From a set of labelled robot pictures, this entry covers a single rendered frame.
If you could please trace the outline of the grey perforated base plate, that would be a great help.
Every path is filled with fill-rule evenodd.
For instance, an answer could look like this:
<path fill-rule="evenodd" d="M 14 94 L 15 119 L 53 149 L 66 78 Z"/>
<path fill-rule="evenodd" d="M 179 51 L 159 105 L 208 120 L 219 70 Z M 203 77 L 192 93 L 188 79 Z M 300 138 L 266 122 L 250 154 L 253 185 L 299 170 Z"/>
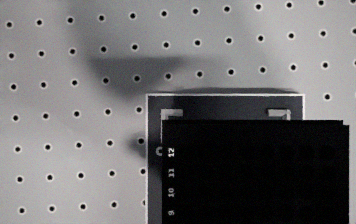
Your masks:
<path fill-rule="evenodd" d="M 0 0 L 0 224 L 145 224 L 146 94 L 305 94 L 356 224 L 356 0 Z"/>

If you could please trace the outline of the black well plate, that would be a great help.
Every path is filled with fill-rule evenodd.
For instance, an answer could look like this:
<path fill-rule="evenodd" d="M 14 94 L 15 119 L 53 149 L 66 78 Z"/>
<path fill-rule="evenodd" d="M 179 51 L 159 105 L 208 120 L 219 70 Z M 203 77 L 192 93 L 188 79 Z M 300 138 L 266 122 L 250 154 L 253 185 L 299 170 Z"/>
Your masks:
<path fill-rule="evenodd" d="M 343 120 L 162 120 L 162 224 L 349 224 Z"/>

